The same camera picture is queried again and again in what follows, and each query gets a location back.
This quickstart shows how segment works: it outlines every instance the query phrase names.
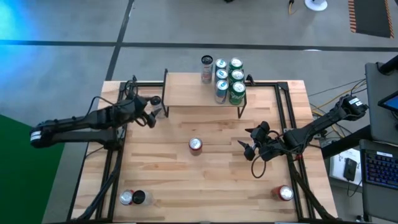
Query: soda can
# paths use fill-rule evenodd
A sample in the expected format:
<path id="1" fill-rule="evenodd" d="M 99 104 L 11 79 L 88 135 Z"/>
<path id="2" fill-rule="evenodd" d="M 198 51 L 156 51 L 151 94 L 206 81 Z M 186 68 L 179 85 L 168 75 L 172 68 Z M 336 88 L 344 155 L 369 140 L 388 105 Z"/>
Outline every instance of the soda can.
<path id="1" fill-rule="evenodd" d="M 220 80 L 216 84 L 216 102 L 219 104 L 225 103 L 226 95 L 228 93 L 228 82 Z"/>
<path id="2" fill-rule="evenodd" d="M 204 84 L 211 83 L 211 77 L 213 76 L 213 58 L 209 55 L 205 55 L 201 58 L 202 71 L 201 81 Z"/>
<path id="3" fill-rule="evenodd" d="M 227 66 L 227 63 L 226 63 L 226 61 L 224 59 L 222 59 L 222 58 L 217 59 L 216 60 L 215 73 L 217 73 L 217 71 L 220 70 L 220 69 L 226 70 L 227 69 L 226 66 Z"/>
<path id="4" fill-rule="evenodd" d="M 229 102 L 232 105 L 239 105 L 246 93 L 246 86 L 242 82 L 234 83 L 231 94 L 229 94 Z"/>
<path id="5" fill-rule="evenodd" d="M 189 140 L 189 148 L 193 156 L 199 156 L 201 154 L 201 145 L 201 140 L 198 138 Z"/>
<path id="6" fill-rule="evenodd" d="M 282 185 L 272 189 L 271 195 L 275 200 L 286 202 L 293 198 L 293 190 L 287 185 Z"/>
<path id="7" fill-rule="evenodd" d="M 234 70 L 242 70 L 243 69 L 243 62 L 239 58 L 232 58 L 229 62 L 228 73 L 231 74 Z"/>
<path id="8" fill-rule="evenodd" d="M 131 205 L 133 193 L 133 190 L 125 190 L 123 193 L 121 193 L 119 197 L 120 203 L 122 203 L 122 205 Z"/>
<path id="9" fill-rule="evenodd" d="M 242 70 L 232 71 L 231 76 L 229 77 L 230 88 L 232 88 L 234 83 L 236 83 L 236 82 L 244 83 L 244 73 L 242 72 Z"/>
<path id="10" fill-rule="evenodd" d="M 228 73 L 225 69 L 219 69 L 216 74 L 214 75 L 214 83 L 217 84 L 220 80 L 227 80 Z"/>
<path id="11" fill-rule="evenodd" d="M 137 190 L 132 195 L 132 202 L 136 205 L 151 205 L 154 200 L 151 193 L 144 190 Z"/>

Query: green soda can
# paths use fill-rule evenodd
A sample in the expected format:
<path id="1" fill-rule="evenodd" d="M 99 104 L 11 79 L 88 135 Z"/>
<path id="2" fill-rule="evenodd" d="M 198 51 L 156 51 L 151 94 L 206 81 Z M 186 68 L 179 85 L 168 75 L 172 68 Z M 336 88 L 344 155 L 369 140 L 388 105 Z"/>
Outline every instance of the green soda can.
<path id="1" fill-rule="evenodd" d="M 232 89 L 234 83 L 242 82 L 244 83 L 244 73 L 242 70 L 234 70 L 229 76 L 229 88 Z"/>
<path id="2" fill-rule="evenodd" d="M 239 58 L 232 58 L 229 62 L 228 75 L 230 75 L 234 70 L 242 70 L 243 62 Z"/>
<path id="3" fill-rule="evenodd" d="M 246 94 L 246 86 L 242 82 L 234 83 L 231 94 L 229 94 L 229 102 L 232 105 L 239 105 Z"/>

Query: keyboard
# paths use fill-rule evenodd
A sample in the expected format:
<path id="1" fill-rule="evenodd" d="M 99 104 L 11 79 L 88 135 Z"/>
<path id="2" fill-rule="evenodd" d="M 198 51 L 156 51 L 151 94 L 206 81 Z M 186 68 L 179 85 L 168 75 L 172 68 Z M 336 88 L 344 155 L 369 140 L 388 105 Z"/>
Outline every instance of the keyboard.
<path id="1" fill-rule="evenodd" d="M 398 189 L 398 159 L 366 153 L 366 180 Z"/>

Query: laptop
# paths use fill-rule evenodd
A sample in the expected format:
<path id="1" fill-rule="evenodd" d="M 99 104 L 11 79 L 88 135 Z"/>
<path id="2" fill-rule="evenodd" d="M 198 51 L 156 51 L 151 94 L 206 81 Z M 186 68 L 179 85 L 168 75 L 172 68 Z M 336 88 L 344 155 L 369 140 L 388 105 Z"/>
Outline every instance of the laptop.
<path id="1" fill-rule="evenodd" d="M 389 109 L 392 112 L 398 113 L 398 91 L 385 97 L 377 104 L 385 109 Z"/>
<path id="2" fill-rule="evenodd" d="M 360 140 L 364 211 L 398 222 L 398 147 Z"/>

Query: computer monitor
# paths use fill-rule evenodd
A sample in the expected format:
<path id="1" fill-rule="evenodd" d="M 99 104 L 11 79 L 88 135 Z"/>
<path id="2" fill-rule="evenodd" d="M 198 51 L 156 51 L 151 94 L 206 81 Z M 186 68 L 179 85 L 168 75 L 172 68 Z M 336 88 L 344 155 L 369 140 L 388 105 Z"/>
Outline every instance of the computer monitor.
<path id="1" fill-rule="evenodd" d="M 378 105 L 398 113 L 398 91 L 379 101 Z"/>

